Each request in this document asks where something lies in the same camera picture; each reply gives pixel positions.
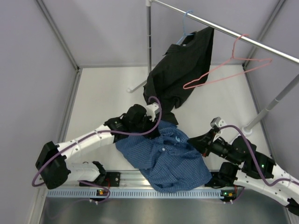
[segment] blue shirt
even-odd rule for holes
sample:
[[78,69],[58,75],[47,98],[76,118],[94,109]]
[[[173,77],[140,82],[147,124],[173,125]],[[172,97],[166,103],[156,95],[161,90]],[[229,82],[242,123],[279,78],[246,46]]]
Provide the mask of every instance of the blue shirt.
[[192,190],[210,181],[211,173],[201,154],[177,126],[161,121],[160,136],[152,140],[129,136],[116,148],[160,192]]

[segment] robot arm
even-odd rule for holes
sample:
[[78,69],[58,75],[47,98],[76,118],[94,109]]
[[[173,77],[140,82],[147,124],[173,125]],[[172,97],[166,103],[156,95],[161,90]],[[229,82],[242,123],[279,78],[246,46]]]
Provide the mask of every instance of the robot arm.
[[257,152],[256,146],[248,140],[264,181],[242,136],[236,138],[231,145],[220,137],[220,131],[225,125],[222,119],[215,118],[208,133],[188,140],[204,157],[214,153],[229,161],[222,164],[215,177],[217,181],[212,180],[213,183],[224,185],[212,187],[243,186],[271,197],[287,207],[291,213],[299,215],[299,181],[285,172],[273,159]]
[[[146,107],[134,105],[127,113],[109,119],[78,138],[57,145],[52,141],[45,144],[37,159],[36,168],[42,170],[40,174],[47,188],[54,189],[70,181],[89,181],[100,185],[106,176],[105,169],[97,161],[80,163],[81,155],[128,137],[122,133],[143,133],[154,128],[158,112],[159,106],[156,103]],[[144,135],[149,139],[157,136],[158,128]]]

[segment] clothes rack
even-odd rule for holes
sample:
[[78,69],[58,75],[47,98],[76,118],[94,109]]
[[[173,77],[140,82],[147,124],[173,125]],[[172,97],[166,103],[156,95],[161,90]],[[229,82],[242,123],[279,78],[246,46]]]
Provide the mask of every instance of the clothes rack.
[[[152,3],[156,3],[158,5],[161,5],[163,7],[169,8],[173,11],[176,11],[180,14],[185,14],[186,12],[178,9],[176,7],[173,7],[171,5],[168,5],[164,2],[161,2],[159,0],[146,0],[146,7],[147,7],[147,43],[148,43],[148,73],[151,72],[151,68],[152,68],[152,60],[151,60],[151,5]],[[190,19],[193,19],[197,22],[200,22],[204,25],[207,25],[209,27],[212,27],[220,32],[223,32],[229,36],[232,36],[234,38],[238,38],[241,36],[241,34],[232,31],[228,28],[225,28],[223,26],[217,25],[213,22],[204,20],[202,18],[199,18],[193,14],[188,13],[186,15],[186,17],[189,17]],[[277,55],[281,58],[284,58],[290,62],[293,62],[297,65],[299,65],[299,59],[295,58],[289,54],[286,54],[284,52],[281,52],[279,50],[276,50],[272,47],[269,47],[265,44],[262,44],[258,41],[252,40],[248,37],[242,36],[240,38],[241,41],[244,41],[246,43],[249,43],[250,45],[254,46],[254,47],[258,47],[261,48],[263,50],[266,50],[274,55]],[[134,89],[129,90],[129,92],[134,92],[136,89],[138,89],[139,87],[143,86],[146,83],[146,81],[142,82],[140,85],[138,85],[137,87],[135,87]],[[252,128],[259,123],[297,84],[299,83],[299,74],[263,109],[259,112],[259,114],[249,123],[247,124],[245,127],[242,128],[242,131],[244,132],[244,134],[246,135],[250,135],[252,132]]]

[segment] gray floor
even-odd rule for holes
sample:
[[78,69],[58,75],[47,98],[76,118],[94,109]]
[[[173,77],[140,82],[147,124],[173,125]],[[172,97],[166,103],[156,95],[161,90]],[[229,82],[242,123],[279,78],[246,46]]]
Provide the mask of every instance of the gray floor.
[[233,205],[195,199],[111,199],[95,205],[77,199],[48,198],[40,224],[288,224],[284,207],[246,190]]

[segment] black garment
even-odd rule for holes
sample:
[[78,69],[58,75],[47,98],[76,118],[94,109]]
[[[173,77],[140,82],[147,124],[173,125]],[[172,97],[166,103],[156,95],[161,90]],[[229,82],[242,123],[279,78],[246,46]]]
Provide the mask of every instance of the black garment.
[[[207,27],[193,34],[187,36],[181,45],[172,44],[169,47],[144,86],[145,101],[148,102],[150,96],[158,97],[162,105],[162,120],[175,125],[178,121],[171,110],[173,107],[179,108],[193,91],[184,90],[183,85],[207,73],[211,64],[214,29]],[[207,76],[193,84],[206,80]]]

